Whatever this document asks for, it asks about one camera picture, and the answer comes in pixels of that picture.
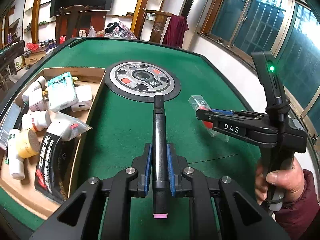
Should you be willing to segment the person's right hand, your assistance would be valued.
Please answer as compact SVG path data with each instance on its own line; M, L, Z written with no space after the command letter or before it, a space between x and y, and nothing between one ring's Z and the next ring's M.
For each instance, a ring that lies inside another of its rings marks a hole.
M296 158L293 160L292 168L289 170L278 170L263 175L264 168L260 159L257 162L255 172L255 197L261 205L267 198L269 186L281 187L285 192L283 202L294 202L304 191L305 179L303 170Z

